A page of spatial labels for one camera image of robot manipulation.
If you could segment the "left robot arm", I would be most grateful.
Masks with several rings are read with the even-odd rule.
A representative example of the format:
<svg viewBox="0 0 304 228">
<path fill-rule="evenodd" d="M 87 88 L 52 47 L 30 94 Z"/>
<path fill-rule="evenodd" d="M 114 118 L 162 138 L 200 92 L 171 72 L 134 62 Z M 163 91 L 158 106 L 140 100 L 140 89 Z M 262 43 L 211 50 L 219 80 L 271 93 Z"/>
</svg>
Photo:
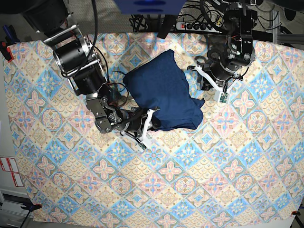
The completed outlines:
<svg viewBox="0 0 304 228">
<path fill-rule="evenodd" d="M 244 77 L 237 71 L 242 67 L 249 68 L 255 61 L 252 30 L 257 24 L 257 12 L 250 9 L 255 4 L 254 0 L 220 1 L 224 15 L 222 24 L 218 26 L 206 12 L 204 1 L 200 1 L 204 19 L 212 28 L 226 36 L 226 43 L 223 50 L 213 47 L 207 52 L 208 63 L 188 66 L 188 69 L 201 76 L 201 90 L 215 90 L 216 102 L 229 102 L 232 87 Z"/>
</svg>

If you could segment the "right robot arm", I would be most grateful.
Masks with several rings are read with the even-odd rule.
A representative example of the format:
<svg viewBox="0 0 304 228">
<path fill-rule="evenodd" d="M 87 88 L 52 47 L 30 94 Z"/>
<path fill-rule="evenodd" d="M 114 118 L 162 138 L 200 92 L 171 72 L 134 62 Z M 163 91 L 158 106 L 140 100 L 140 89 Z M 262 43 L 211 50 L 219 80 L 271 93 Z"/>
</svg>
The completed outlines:
<svg viewBox="0 0 304 228">
<path fill-rule="evenodd" d="M 75 94 L 86 96 L 85 105 L 93 113 L 97 129 L 101 133 L 117 130 L 139 149 L 150 148 L 147 132 L 159 127 L 159 120 L 153 117 L 159 108 L 125 110 L 118 104 L 114 84 L 102 66 L 104 55 L 95 39 L 84 36 L 77 23 L 68 23 L 72 13 L 66 4 L 62 0 L 23 0 L 20 13 L 32 28 L 47 36 L 44 44 L 52 48 L 55 63 Z"/>
</svg>

